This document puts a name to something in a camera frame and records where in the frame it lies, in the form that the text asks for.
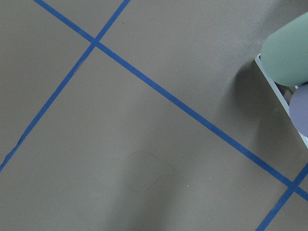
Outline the purple cup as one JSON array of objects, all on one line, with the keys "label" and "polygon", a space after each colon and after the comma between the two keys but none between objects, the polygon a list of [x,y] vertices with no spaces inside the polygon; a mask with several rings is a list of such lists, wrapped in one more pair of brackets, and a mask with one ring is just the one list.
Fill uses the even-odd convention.
[{"label": "purple cup", "polygon": [[294,127],[305,137],[308,136],[308,84],[299,86],[293,93],[289,113]]}]

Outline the green cup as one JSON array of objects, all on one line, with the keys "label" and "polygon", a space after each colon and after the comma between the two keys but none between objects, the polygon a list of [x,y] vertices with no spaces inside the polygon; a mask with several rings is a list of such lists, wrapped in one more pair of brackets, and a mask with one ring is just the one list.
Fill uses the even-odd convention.
[{"label": "green cup", "polygon": [[305,13],[276,32],[263,43],[260,60],[274,82],[299,86],[308,81],[308,14]]}]

